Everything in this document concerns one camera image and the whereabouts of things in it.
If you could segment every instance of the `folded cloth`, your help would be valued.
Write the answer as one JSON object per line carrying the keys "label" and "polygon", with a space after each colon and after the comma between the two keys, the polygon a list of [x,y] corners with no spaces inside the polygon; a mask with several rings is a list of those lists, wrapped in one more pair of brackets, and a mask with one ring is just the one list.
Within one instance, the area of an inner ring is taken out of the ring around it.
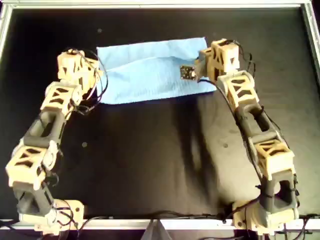
{"label": "folded cloth", "polygon": [[[180,65],[193,65],[205,48],[204,37],[97,47],[108,76],[101,103],[126,104],[214,91],[206,82],[180,78]],[[103,87],[105,75],[101,76]],[[101,92],[97,84],[97,94]]]}

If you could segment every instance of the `black table surface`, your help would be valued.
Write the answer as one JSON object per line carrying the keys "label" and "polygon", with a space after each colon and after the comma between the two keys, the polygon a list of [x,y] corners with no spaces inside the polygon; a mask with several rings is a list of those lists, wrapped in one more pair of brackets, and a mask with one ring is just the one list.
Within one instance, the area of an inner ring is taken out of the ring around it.
{"label": "black table surface", "polygon": [[[299,211],[319,212],[320,101],[305,32],[299,9],[14,10],[0,65],[0,218],[17,217],[5,166],[57,80],[58,54],[193,37],[236,39],[253,54],[260,103],[295,154]],[[61,148],[60,181],[51,192],[82,201],[87,216],[215,214],[259,194],[218,92],[75,113]]]}

